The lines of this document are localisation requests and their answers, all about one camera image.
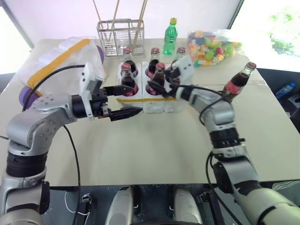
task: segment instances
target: metal utensil holder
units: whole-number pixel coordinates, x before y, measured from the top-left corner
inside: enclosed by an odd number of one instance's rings
[[[123,49],[126,47],[133,48],[135,33],[138,29],[138,20],[116,19],[102,21],[103,28],[98,22],[97,31],[102,45],[105,57],[120,58],[123,56]],[[139,28],[137,41],[135,44],[135,56],[144,56],[144,21]]]

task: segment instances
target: yellow bottle cap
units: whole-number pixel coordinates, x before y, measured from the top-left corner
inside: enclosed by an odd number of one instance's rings
[[[176,18],[171,18],[170,19],[170,24],[176,24],[177,23],[177,19]]]

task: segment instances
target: table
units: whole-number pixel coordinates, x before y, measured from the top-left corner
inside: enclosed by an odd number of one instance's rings
[[[41,40],[25,63],[59,42]],[[187,40],[178,39],[177,44],[187,47]],[[162,49],[163,40],[146,39],[146,57],[136,62],[148,61],[153,46]],[[173,57],[161,55],[161,61],[171,62]],[[221,90],[247,62],[247,57],[236,55],[217,66],[196,68],[194,84]],[[105,60],[104,86],[115,84],[119,63]],[[22,109],[18,102],[21,88],[13,77],[0,95],[0,135],[6,134],[7,123]],[[120,108],[115,97],[109,97],[108,104],[114,110]],[[300,179],[300,136],[257,71],[233,106],[237,130],[246,139],[260,180]],[[198,116],[187,106],[180,113],[140,113],[115,122],[79,119],[68,125],[78,151],[82,185],[207,183],[204,166],[212,145]],[[0,171],[6,167],[7,145],[0,139]],[[46,180],[52,186],[77,185],[75,157],[64,129],[54,137],[46,165]]]

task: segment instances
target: cola bottle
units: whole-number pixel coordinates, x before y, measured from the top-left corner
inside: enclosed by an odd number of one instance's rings
[[[236,74],[231,80],[225,85],[223,90],[229,92],[228,98],[232,102],[233,98],[240,94],[244,86],[247,84],[251,73],[255,70],[256,64],[249,62],[245,65],[238,74]]]
[[[160,86],[164,86],[165,85],[165,65],[162,62],[159,62],[158,64],[156,64],[156,69],[155,69],[155,73],[152,77],[152,81],[158,83]],[[154,90],[153,88],[151,88],[148,84],[146,86],[146,91],[151,94],[151,95],[161,95],[162,93],[158,90]]]
[[[124,63],[128,63],[131,66],[131,73],[133,77],[136,77],[139,73],[135,62],[133,62],[131,57],[131,48],[124,48],[123,49],[123,55],[124,55]]]
[[[137,84],[135,83],[135,79],[131,73],[131,67],[128,63],[123,63],[121,66],[121,76],[122,76],[122,85],[129,86],[133,88],[133,90],[124,94],[124,96],[133,96],[138,92]]]
[[[172,64],[173,64],[174,62],[180,60],[183,56],[185,56],[185,54],[186,54],[186,48],[185,48],[185,47],[179,47],[179,48],[177,49],[176,56],[175,56],[175,59],[173,60]],[[165,76],[165,80],[168,81],[169,83],[174,83],[174,84],[176,84],[176,85],[179,85],[179,83],[180,83],[179,78],[173,78],[173,79],[172,79],[172,78],[169,77],[169,76]]]
[[[156,64],[159,63],[159,48],[152,48],[151,49],[151,59],[150,63],[148,65],[148,68],[146,69],[146,75],[150,78],[153,77],[156,69]]]

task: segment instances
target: green plastic bottle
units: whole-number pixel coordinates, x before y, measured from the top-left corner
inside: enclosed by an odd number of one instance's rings
[[[176,38],[178,35],[176,23],[177,23],[177,19],[171,18],[170,25],[165,30],[164,54],[172,55],[175,51]]]

